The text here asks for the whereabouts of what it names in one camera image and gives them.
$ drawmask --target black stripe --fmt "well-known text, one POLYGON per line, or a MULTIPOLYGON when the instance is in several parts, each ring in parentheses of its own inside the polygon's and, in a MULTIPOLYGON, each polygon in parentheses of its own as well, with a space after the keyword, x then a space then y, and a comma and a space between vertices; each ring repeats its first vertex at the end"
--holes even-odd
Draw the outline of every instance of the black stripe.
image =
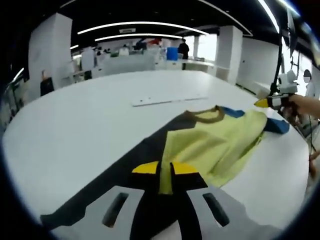
POLYGON ((43 225, 52 230, 59 226, 75 224, 85 216, 86 207, 113 186, 126 186, 130 181, 133 169, 141 164, 160 162, 165 149, 168 131, 191 129, 195 125, 196 122, 190 119, 188 115, 183 113, 177 116, 112 164, 54 213, 41 215, 40 219, 43 225))

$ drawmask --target human hand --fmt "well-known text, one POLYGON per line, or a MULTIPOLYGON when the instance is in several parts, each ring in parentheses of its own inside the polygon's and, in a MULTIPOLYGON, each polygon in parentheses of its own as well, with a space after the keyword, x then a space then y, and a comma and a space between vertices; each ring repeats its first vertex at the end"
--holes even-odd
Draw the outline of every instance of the human hand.
POLYGON ((320 155, 320 151, 316 151, 310 155, 310 161, 315 160, 320 155))
POLYGON ((297 94, 289 97, 289 102, 295 103, 295 105, 297 106, 297 112, 301 115, 310 114, 310 100, 312 100, 312 98, 310 99, 310 97, 305 97, 297 94))

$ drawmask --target black ceiling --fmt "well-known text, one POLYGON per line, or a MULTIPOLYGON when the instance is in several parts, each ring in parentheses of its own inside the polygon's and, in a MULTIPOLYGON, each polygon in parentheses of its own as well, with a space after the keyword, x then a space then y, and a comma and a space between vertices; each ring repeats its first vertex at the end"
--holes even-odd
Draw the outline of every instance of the black ceiling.
MULTIPOLYGON (((235 25, 247 34, 247 31, 225 14, 198 0, 29 0, 8 2, 6 14, 2 22, 9 23, 5 27, 6 70, 9 77, 14 76, 21 67, 28 64, 28 43, 30 33, 50 15, 58 12, 73 20, 71 45, 87 46, 94 43, 96 38, 119 35, 119 29, 131 26, 114 26, 94 30, 78 35, 77 32, 111 23, 131 21, 152 21, 183 25, 191 28, 200 26, 235 25)), ((252 31, 253 37, 267 42, 277 43, 278 35, 258 0, 207 0, 223 11, 227 11, 245 28, 252 31)), ((277 0, 265 0, 282 28, 287 25, 287 13, 277 0)), ((315 0, 293 0, 303 20, 320 36, 320 26, 317 17, 320 4, 315 0)), ((174 35, 181 29, 157 25, 135 25, 137 33, 157 33, 174 35)), ((298 35, 308 40, 299 30, 298 35)), ((204 30, 215 33, 217 28, 204 30)))

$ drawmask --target white strip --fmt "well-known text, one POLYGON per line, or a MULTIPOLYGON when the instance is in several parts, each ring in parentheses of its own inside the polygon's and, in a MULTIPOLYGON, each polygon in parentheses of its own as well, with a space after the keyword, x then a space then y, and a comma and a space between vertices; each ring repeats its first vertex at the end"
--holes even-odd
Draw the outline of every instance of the white strip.
POLYGON ((266 4, 266 2, 264 0, 258 0, 258 2, 261 4, 261 6, 265 10, 266 14, 269 16, 273 26, 275 27, 276 32, 280 33, 280 29, 279 29, 279 25, 277 23, 277 20, 276 20, 275 16, 273 15, 273 13, 271 12, 268 5, 266 4))
POLYGON ((106 40, 106 39, 116 39, 116 38, 123 38, 123 37, 137 37, 137 36, 153 36, 153 37, 182 39, 182 36, 175 36, 175 35, 168 35, 168 34, 130 33, 130 34, 122 34, 122 35, 101 37, 101 38, 95 39, 95 41, 97 42, 97 41, 106 40))
POLYGON ((167 103, 174 103, 174 102, 201 100, 201 99, 207 99, 207 98, 208 96, 206 96, 203 93, 193 93, 193 94, 189 93, 189 94, 181 94, 177 96, 165 95, 162 97, 137 98, 137 99, 134 99, 131 102, 131 104, 133 107, 140 107, 140 106, 146 106, 146 105, 167 104, 167 103))
POLYGON ((207 2, 207 1, 205 1, 205 0, 198 0, 198 1, 199 1, 199 2, 202 2, 202 3, 204 3, 204 4, 207 4, 208 6, 210 6, 210 7, 214 8, 214 9, 218 10, 220 13, 228 16, 228 17, 231 18, 233 21, 235 21, 237 24, 239 24, 241 27, 243 27, 243 29, 248 32, 248 35, 249 35, 249 36, 251 36, 251 37, 254 36, 254 35, 249 31, 248 28, 246 28, 245 26, 243 26, 237 19, 235 19, 233 16, 231 16, 231 15, 228 14, 227 12, 223 11, 223 10, 220 9, 219 7, 213 5, 212 3, 207 2))
POLYGON ((272 99, 272 106, 274 108, 281 106, 281 98, 277 97, 277 98, 272 99))
POLYGON ((285 0, 277 0, 278 2, 280 2, 284 7, 288 8, 291 10, 291 12, 293 12, 295 15, 300 16, 300 14, 298 13, 297 10, 294 9, 293 6, 291 6, 288 2, 286 2, 285 0))
POLYGON ((209 35, 209 33, 205 31, 201 31, 195 28, 187 27, 187 26, 182 26, 182 25, 177 25, 177 24, 171 24, 171 23, 165 23, 165 22, 157 22, 157 21, 126 21, 126 22, 117 22, 117 23, 111 23, 111 24, 106 24, 106 25, 101 25, 101 26, 95 26, 83 31, 79 31, 79 34, 84 34, 93 30, 97 29, 102 29, 102 28, 108 28, 108 27, 114 27, 114 26, 123 26, 123 25, 137 25, 137 24, 147 24, 147 25, 162 25, 162 26, 169 26, 169 27, 175 27, 175 28, 180 28, 180 29, 186 29, 190 31, 194 31, 200 34, 204 35, 209 35))
POLYGON ((18 77, 19 77, 19 75, 22 73, 22 71, 24 70, 25 68, 23 67, 23 68, 21 68, 21 70, 15 75, 15 77, 13 78, 13 81, 15 81, 18 77))
POLYGON ((79 45, 74 45, 74 46, 70 47, 70 49, 75 49, 77 47, 79 47, 79 45))
POLYGON ((81 58, 81 54, 79 54, 79 55, 74 55, 74 56, 72 57, 72 59, 78 59, 78 58, 81 58))

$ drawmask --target white wall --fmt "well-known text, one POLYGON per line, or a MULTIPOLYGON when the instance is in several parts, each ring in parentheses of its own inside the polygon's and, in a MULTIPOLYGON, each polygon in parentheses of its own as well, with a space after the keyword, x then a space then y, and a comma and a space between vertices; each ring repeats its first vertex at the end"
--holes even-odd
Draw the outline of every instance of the white wall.
POLYGON ((278 62, 279 46, 251 38, 243 38, 237 84, 257 93, 255 82, 270 85, 278 62))
POLYGON ((40 97, 42 70, 52 77, 54 89, 61 87, 61 68, 71 61, 72 19, 56 13, 31 34, 28 50, 28 100, 40 97))

